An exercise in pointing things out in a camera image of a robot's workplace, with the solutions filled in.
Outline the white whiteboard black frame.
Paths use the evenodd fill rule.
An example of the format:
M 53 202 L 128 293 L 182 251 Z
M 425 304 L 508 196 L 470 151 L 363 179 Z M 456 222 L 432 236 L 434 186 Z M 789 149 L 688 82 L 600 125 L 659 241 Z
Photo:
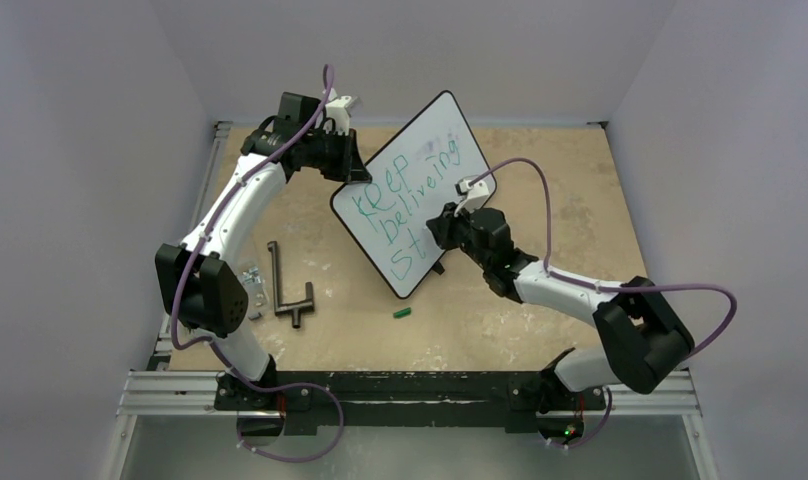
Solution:
M 371 182 L 340 187 L 330 206 L 394 295 L 406 299 L 444 253 L 427 221 L 458 201 L 459 181 L 489 168 L 457 99 L 445 90 L 367 161 Z

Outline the green marker cap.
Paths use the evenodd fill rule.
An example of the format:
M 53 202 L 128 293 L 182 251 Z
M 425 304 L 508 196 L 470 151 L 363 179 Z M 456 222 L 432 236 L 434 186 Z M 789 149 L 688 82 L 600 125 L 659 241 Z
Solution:
M 401 319 L 401 318 L 409 316 L 411 313 L 412 313 L 412 308 L 411 307 L 403 308 L 401 310 L 398 310 L 398 311 L 394 312 L 393 313 L 393 318 L 394 319 Z

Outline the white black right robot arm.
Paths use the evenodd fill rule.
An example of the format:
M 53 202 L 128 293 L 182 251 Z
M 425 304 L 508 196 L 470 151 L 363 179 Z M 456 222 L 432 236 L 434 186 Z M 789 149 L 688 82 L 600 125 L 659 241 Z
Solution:
M 600 281 L 548 267 L 515 246 L 497 209 L 457 213 L 448 203 L 426 226 L 441 249 L 470 258 L 497 296 L 550 308 L 596 330 L 599 347 L 569 348 L 534 380 L 512 388 L 541 413 L 561 409 L 594 387 L 622 384 L 649 394 L 695 349 L 692 334 L 649 279 Z

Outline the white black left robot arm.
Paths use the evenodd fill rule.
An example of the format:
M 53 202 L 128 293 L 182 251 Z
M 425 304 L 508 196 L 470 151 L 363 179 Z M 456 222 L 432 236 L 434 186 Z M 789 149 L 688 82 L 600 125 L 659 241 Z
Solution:
M 244 139 L 214 205 L 182 240 L 156 252 L 172 346 L 204 344 L 222 362 L 219 406 L 261 410 L 285 403 L 276 362 L 250 328 L 250 295 L 235 263 L 259 217 L 300 170 L 345 185 L 370 182 L 351 126 L 357 101 L 335 92 L 322 99 L 284 93 L 278 112 Z

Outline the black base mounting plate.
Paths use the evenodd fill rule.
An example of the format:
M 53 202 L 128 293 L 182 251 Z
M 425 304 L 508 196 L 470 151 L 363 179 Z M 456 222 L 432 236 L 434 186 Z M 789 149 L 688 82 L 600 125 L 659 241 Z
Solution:
M 287 435 L 338 424 L 562 435 L 607 405 L 599 386 L 556 393 L 537 371 L 280 371 L 267 393 L 226 373 L 216 381 L 215 410 L 271 412 Z

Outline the aluminium frame rail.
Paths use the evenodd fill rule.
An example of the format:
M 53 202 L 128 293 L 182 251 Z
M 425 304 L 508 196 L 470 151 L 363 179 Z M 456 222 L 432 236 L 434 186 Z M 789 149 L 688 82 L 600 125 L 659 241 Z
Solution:
M 213 354 L 191 349 L 176 353 L 170 348 L 169 335 L 161 332 L 155 354 L 146 370 L 133 372 L 125 386 L 120 413 L 124 415 L 230 415 L 240 417 L 269 417 L 271 412 L 227 412 L 214 408 L 218 375 L 224 368 Z M 280 371 L 452 371 L 445 368 L 441 359 L 417 360 L 408 370 L 370 370 L 348 367 L 346 369 L 294 369 L 290 363 L 281 361 Z M 607 405 L 599 413 L 586 413 L 599 417 L 606 411 L 623 416 L 681 416 L 698 417 L 701 414 L 692 377 L 688 370 L 671 373 L 650 394 L 631 391 L 624 385 L 612 384 L 601 387 Z

